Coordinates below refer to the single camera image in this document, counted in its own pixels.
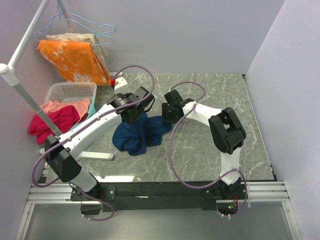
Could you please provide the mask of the blue t-shirt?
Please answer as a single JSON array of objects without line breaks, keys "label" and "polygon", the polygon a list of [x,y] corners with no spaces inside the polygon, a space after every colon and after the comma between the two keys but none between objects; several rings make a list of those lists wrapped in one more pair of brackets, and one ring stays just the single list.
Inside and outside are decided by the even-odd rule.
[{"label": "blue t-shirt", "polygon": [[138,156],[145,154],[148,147],[160,146],[163,135],[171,130],[172,124],[163,122],[161,116],[148,117],[143,113],[131,124],[119,124],[112,136],[112,143],[119,151]]}]

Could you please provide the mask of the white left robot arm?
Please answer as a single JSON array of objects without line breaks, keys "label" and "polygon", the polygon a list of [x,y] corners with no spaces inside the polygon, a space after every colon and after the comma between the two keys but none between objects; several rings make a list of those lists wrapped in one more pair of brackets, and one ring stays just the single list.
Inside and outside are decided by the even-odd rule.
[{"label": "white left robot arm", "polygon": [[117,93],[99,111],[59,137],[50,135],[45,140],[46,162],[63,183],[71,183],[82,190],[88,201],[101,198],[98,180],[78,162],[80,154],[102,134],[120,123],[138,120],[155,97],[144,87],[134,93]]}]

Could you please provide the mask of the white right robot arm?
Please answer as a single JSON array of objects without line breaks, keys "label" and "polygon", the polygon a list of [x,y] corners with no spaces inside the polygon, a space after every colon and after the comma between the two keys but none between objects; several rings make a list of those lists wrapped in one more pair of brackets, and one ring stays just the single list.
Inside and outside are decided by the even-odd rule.
[{"label": "white right robot arm", "polygon": [[[213,108],[199,104],[191,98],[183,99],[175,89],[165,94],[164,98],[166,103],[161,105],[162,119],[165,122],[175,124],[169,140],[168,158],[171,170],[177,180],[187,188],[204,190],[219,199],[230,200],[245,191],[246,185],[241,183],[241,179],[245,177],[239,167],[240,153],[247,134],[235,111],[230,107]],[[178,125],[186,118],[208,126],[213,143],[220,152],[220,175],[211,183],[199,186],[191,185],[183,181],[175,170],[172,160],[172,141]]]}]

